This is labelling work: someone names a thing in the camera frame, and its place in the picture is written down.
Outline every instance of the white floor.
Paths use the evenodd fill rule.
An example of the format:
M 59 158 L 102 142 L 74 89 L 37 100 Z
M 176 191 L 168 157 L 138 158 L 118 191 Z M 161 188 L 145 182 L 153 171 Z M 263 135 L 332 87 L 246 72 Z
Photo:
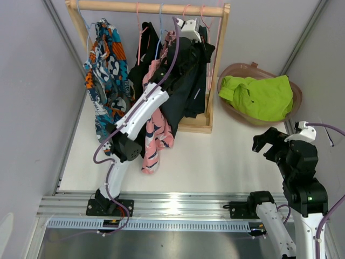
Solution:
M 247 193 L 256 190 L 282 192 L 277 166 L 252 151 L 253 136 L 267 128 L 242 124 L 229 116 L 215 96 L 212 134 L 177 132 L 172 149 L 161 152 L 154 174 L 141 172 L 142 158 L 132 162 L 122 184 L 128 192 Z M 283 124 L 276 125 L 285 132 Z M 60 190 L 98 189 L 109 164 L 92 161 L 98 146 L 94 109 L 87 96 Z M 105 158 L 103 152 L 98 158 Z

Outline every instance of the wooden clothes rack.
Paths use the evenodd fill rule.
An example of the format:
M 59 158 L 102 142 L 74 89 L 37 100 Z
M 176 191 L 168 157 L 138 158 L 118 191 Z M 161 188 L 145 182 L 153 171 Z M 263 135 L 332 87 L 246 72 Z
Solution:
M 86 51 L 87 49 L 87 37 L 88 31 L 86 25 L 78 12 L 77 0 L 67 0 L 65 1 L 68 13 L 71 16 L 72 22 L 77 29 L 78 35 Z M 94 11 L 115 11 L 115 12 L 133 12 L 136 13 L 136 3 L 122 3 L 122 2 L 99 2 L 99 1 L 86 1 L 80 0 L 78 2 L 79 10 L 94 10 Z M 160 13 L 160 4 L 138 4 L 139 13 Z M 185 5 L 171 5 L 166 4 L 162 7 L 161 13 L 166 15 L 183 15 Z M 185 15 L 189 16 L 201 16 L 201 6 L 188 6 L 185 11 Z M 230 5 L 224 4 L 222 8 L 220 7 L 209 7 L 205 6 L 203 8 L 203 16 L 205 17 L 219 17 L 222 19 L 219 38 L 218 38 L 218 48 L 215 54 L 215 64 L 214 71 L 212 75 L 212 84 L 210 93 L 206 95 L 205 100 L 205 112 L 199 114 L 196 118 L 183 118 L 179 125 L 179 131 L 187 132 L 200 132 L 200 133 L 211 133 L 213 124 L 213 96 L 216 88 L 216 78 L 220 65 L 220 58 L 222 56 L 225 32 L 227 27 L 227 21 L 229 19 Z M 91 40 L 89 40 L 89 48 L 92 46 Z

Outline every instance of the metal track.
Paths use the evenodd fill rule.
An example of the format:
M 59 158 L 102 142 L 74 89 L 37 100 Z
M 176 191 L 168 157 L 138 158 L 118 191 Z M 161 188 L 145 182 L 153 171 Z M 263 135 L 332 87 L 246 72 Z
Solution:
M 92 193 L 65 193 L 45 196 L 39 206 L 38 217 L 115 219 L 86 216 L 87 201 Z M 121 199 L 134 200 L 133 219 L 239 221 L 232 220 L 223 209 L 229 201 L 246 201 L 249 194 L 188 194 L 188 193 L 122 193 Z M 287 203 L 282 194 L 273 195 L 276 203 Z
M 104 220 L 99 219 L 51 219 L 48 228 L 68 228 L 68 229 L 117 229 L 104 225 Z M 208 232 L 250 232 L 248 222 L 236 221 L 179 221 L 179 220 L 129 220 L 124 230 L 154 230 L 154 231 L 208 231 Z

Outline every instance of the black mounting bracket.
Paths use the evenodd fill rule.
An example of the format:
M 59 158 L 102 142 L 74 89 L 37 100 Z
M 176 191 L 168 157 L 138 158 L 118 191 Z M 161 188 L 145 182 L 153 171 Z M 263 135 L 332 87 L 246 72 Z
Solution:
M 121 200 L 118 202 L 124 205 L 128 211 L 129 215 L 133 216 L 134 210 L 134 200 Z M 121 217 L 121 212 L 118 209 L 113 210 L 111 213 L 105 211 L 96 199 L 90 199 L 87 203 L 86 216 L 111 216 L 111 217 Z

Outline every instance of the black garment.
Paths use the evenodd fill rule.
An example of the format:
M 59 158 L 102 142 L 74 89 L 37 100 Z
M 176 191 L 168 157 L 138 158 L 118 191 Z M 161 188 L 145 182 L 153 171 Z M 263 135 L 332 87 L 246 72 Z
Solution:
M 204 29 L 199 28 L 199 33 L 203 37 L 202 43 L 191 42 L 184 37 L 180 38 L 176 63 L 162 85 L 162 88 L 168 92 L 169 99 L 161 105 L 160 109 L 171 126 L 174 137 L 178 123 L 184 116 L 195 118 L 197 114 L 205 110 L 206 64 L 210 62 L 215 47 L 205 41 L 207 33 Z M 170 67 L 175 48 L 176 42 L 168 48 L 166 64 L 165 61 L 161 63 L 150 81 L 158 83 L 163 78 Z
M 199 34 L 203 42 L 208 42 L 206 27 L 200 26 Z M 205 112 L 206 71 L 207 71 L 206 62 L 200 62 L 199 69 L 197 72 L 197 78 L 195 80 L 195 85 L 193 86 L 190 92 L 190 95 L 188 96 L 188 99 L 187 99 L 185 114 L 184 114 L 185 117 L 196 118 L 198 114 Z
M 142 79 L 149 72 L 149 66 L 152 60 L 155 59 L 157 43 L 160 40 L 152 23 L 142 23 L 143 30 L 146 31 L 142 34 L 141 44 L 140 44 L 140 61 L 139 66 L 137 65 L 138 51 L 136 52 L 136 63 L 135 66 L 130 70 L 128 74 L 128 79 L 132 82 L 135 91 L 134 100 L 137 101 L 138 98 L 143 93 Z M 158 53 L 161 52 L 162 44 L 159 43 Z

